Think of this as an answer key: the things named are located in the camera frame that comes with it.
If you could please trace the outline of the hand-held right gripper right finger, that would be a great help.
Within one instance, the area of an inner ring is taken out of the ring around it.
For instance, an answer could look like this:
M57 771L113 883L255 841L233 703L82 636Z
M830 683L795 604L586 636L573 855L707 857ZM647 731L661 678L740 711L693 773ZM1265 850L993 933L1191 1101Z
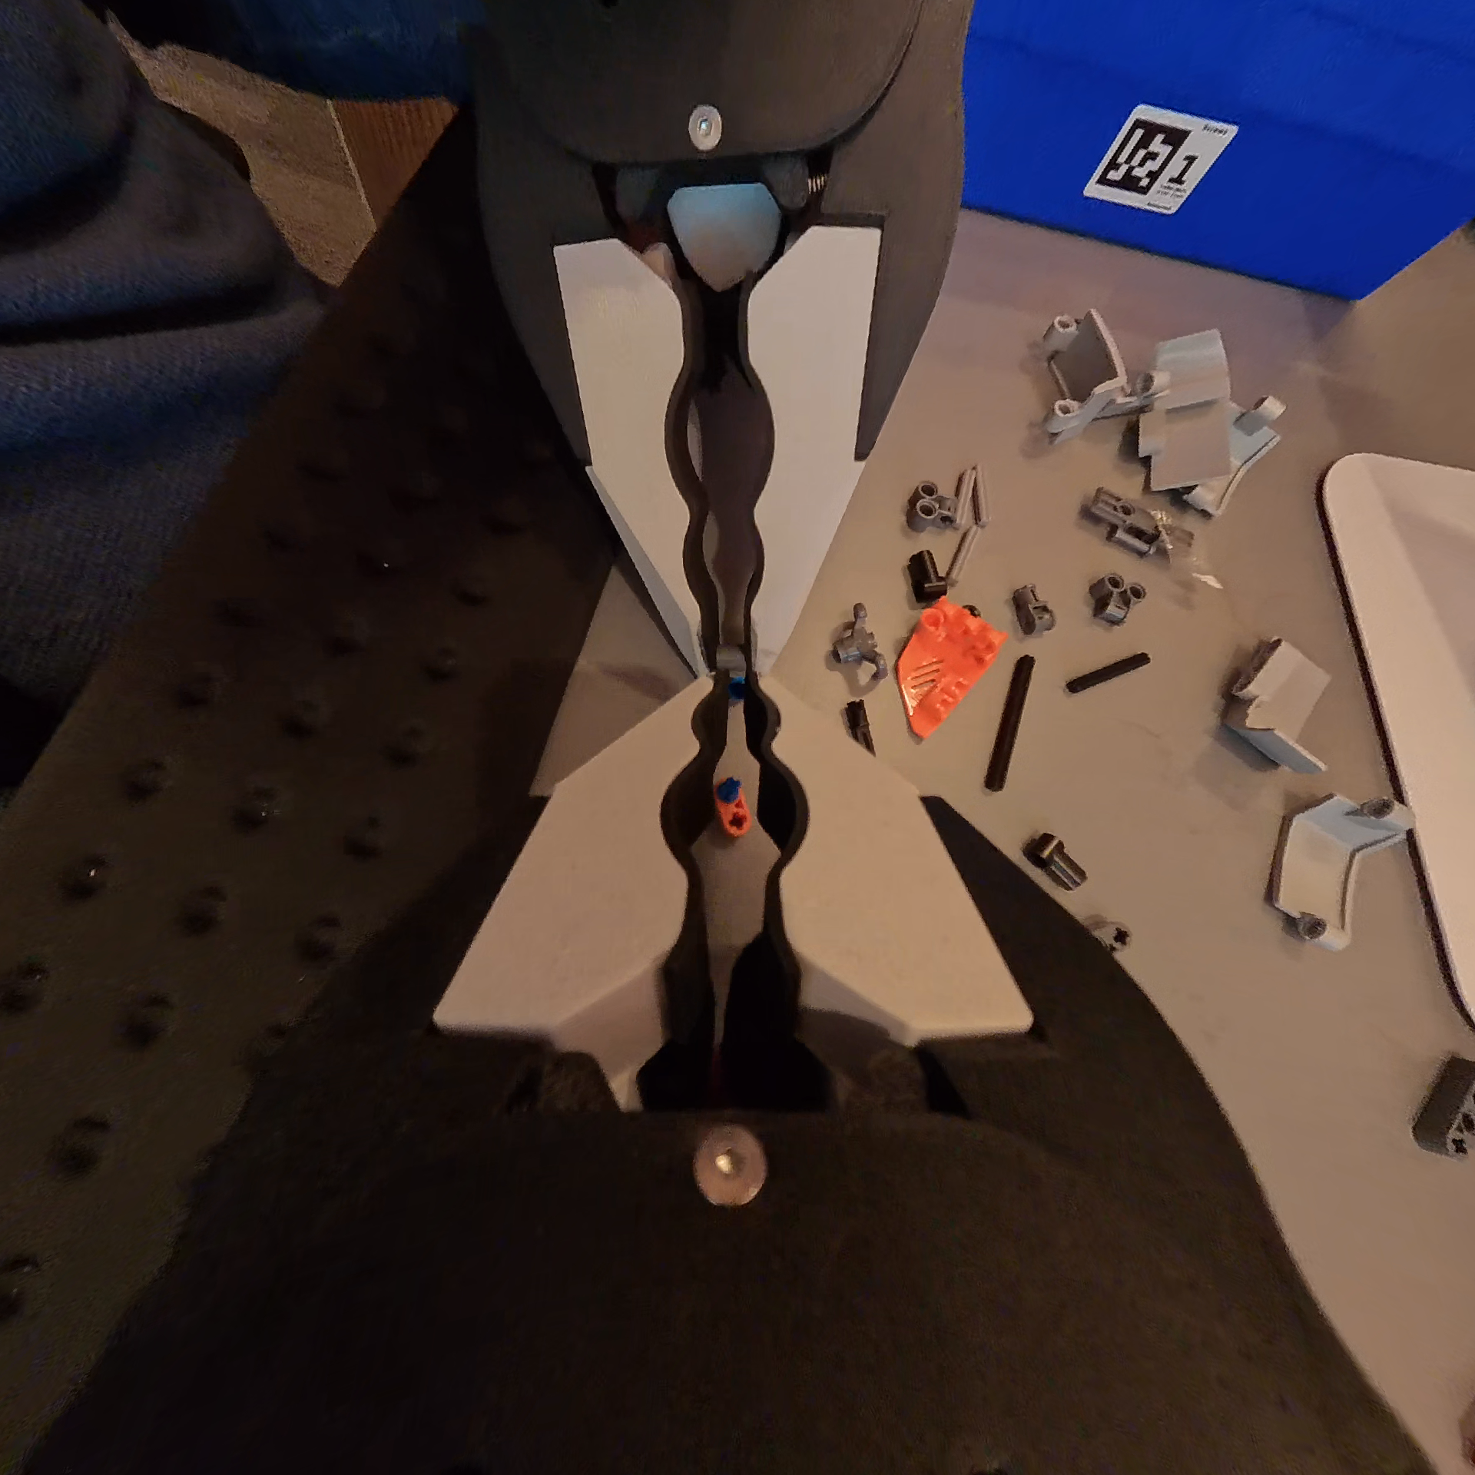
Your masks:
M758 688L751 711L789 1033L845 1068L886 1045L1028 1034L1032 1006L917 789L786 688Z

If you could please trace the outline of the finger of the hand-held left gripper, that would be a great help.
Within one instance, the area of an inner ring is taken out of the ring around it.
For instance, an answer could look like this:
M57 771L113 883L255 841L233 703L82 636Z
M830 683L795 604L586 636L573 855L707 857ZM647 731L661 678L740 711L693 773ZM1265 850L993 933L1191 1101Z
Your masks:
M810 227L747 306L747 353L768 400L773 453L754 522L763 574L754 662L782 655L859 485L861 395L881 258L877 227Z
M670 455L670 411L687 365L677 288L619 239L557 246L589 476L663 618L698 676L698 599L686 566L689 504Z

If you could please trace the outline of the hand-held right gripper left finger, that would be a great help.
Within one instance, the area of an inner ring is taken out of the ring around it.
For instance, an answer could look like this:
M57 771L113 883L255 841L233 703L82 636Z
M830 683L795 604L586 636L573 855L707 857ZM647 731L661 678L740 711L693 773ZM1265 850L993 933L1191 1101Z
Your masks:
M552 790L436 1005L445 1036L582 1052L612 1080L658 1052L705 1057L714 982L686 803L712 811L710 717L686 687Z

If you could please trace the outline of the blue plastic bin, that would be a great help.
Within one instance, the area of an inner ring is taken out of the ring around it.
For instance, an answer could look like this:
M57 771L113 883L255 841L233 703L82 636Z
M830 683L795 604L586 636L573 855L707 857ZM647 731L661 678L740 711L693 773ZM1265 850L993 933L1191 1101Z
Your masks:
M1474 4L977 4L968 209L1370 297L1474 211Z

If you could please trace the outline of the long black axle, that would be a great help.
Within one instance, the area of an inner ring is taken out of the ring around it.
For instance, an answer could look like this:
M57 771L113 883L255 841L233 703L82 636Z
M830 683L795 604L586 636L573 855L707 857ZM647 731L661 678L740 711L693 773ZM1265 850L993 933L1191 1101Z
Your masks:
M1009 783L1012 757L1021 738L1023 717L1037 666L1037 659L1026 653L1018 657L1010 673L1002 722L986 769L984 787L989 794L1002 794Z

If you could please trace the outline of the orange triangular panel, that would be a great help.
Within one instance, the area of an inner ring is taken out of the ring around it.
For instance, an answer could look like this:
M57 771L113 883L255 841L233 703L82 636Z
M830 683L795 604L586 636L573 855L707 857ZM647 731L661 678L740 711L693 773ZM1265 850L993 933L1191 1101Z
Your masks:
M896 664L902 704L919 741L935 736L1007 641L1005 631L949 597L923 609Z

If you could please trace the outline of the grey axle connector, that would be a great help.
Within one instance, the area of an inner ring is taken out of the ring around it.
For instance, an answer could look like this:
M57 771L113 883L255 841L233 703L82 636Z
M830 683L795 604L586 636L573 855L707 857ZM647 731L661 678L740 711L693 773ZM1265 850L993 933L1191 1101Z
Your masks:
M1084 509L1086 516L1105 529L1111 543L1121 544L1142 559L1167 546L1165 523L1151 511L1098 487Z

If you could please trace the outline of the dark blue cloth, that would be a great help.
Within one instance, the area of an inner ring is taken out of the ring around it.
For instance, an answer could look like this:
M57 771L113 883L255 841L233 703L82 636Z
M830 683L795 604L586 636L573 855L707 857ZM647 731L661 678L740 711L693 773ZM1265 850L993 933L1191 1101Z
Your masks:
M159 98L94 5L3 5L4 790L326 300L234 141Z

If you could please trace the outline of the dark grey short beam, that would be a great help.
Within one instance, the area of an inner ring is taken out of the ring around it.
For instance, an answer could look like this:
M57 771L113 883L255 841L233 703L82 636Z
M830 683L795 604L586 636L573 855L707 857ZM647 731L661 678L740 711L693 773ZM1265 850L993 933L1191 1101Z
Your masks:
M1474 1061L1449 1055L1413 1126L1421 1150L1451 1159L1474 1154Z

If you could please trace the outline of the white book stand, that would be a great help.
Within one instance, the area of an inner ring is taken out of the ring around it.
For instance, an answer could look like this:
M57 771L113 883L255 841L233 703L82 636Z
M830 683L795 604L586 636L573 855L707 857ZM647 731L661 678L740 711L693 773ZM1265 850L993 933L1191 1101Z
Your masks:
M1451 990L1474 1013L1474 472L1346 455L1321 509Z

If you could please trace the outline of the light grey bracket piece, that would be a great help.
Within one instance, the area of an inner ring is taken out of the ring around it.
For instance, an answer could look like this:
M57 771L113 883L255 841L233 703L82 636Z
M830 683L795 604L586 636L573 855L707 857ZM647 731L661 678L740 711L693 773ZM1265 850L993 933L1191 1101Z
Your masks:
M1232 683L1221 727L1279 769L1302 776L1327 762L1302 745L1304 727L1332 676L1284 638L1265 639Z
M1411 838L1414 811L1392 797L1328 796L1283 822L1267 901L1309 945L1342 952L1353 941L1360 864Z

